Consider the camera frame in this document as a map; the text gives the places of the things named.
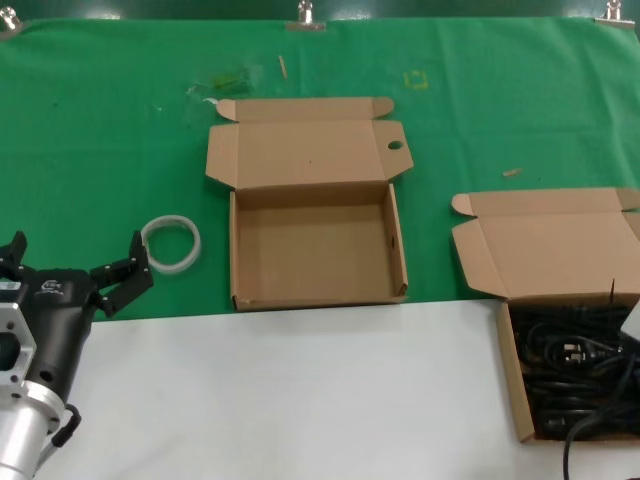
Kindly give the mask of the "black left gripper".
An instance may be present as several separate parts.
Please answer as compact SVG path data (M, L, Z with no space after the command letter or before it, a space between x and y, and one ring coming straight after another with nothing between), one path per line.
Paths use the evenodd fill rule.
M19 306L35 340L25 379L66 402L97 308L114 316L154 286L148 253L139 230L133 233L127 258L89 273L24 268L26 248L22 231L1 247L1 301Z

